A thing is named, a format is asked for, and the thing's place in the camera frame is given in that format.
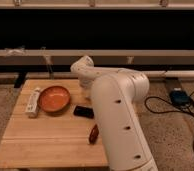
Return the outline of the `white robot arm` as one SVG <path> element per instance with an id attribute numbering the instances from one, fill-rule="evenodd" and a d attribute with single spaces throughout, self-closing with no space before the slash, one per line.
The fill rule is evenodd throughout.
<path id="1" fill-rule="evenodd" d="M 158 171 L 133 104 L 145 98 L 149 80 L 140 71 L 95 67 L 89 56 L 71 72 L 91 100 L 111 171 Z"/>

